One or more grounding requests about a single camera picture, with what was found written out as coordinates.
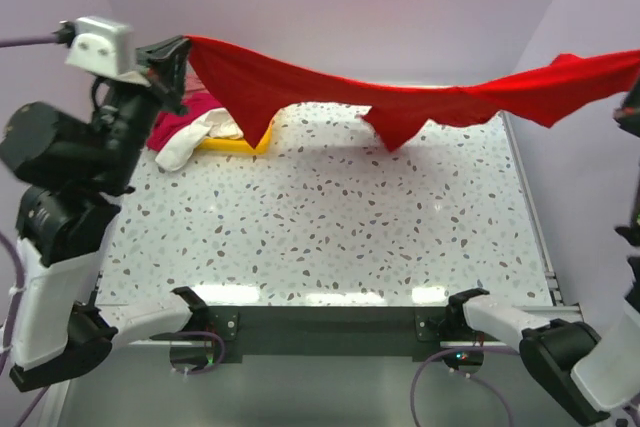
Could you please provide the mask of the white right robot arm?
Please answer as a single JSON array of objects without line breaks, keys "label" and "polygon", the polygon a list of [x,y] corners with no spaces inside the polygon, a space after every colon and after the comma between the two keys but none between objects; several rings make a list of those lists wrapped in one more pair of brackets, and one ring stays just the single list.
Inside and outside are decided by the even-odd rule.
[{"label": "white right robot arm", "polygon": [[617,410],[639,421],[639,258],[620,319],[605,333],[583,321],[546,320],[501,303],[480,288],[451,296],[441,334],[484,333],[514,349],[533,379],[580,425]]}]

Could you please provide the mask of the red t shirt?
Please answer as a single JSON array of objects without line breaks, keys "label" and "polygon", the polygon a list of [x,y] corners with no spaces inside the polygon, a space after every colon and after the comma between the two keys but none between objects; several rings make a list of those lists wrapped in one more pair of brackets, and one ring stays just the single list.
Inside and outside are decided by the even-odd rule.
[{"label": "red t shirt", "polygon": [[628,90],[639,73],[636,50],[582,58],[561,54],[545,67],[472,86],[405,87],[319,73],[237,45],[190,39],[189,61],[251,146],[290,105],[333,102],[366,106],[364,120],[394,151],[428,121],[468,127],[506,111],[550,128],[583,106]]}]

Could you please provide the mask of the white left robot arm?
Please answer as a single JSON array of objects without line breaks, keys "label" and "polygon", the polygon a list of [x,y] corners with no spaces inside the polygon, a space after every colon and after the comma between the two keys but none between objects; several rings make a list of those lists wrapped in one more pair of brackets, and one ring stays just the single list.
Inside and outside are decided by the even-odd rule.
[{"label": "white left robot arm", "polygon": [[89,121],[38,101],[10,118],[1,160],[23,181],[16,219],[16,314],[4,328],[2,365],[22,392],[80,377],[120,346],[156,336],[196,339],[207,304],[190,288],[119,312],[78,295],[98,263],[102,241],[119,214],[117,198],[131,178],[158,115],[178,115],[191,48],[176,36],[137,49],[133,75],[99,73],[107,95]]}]

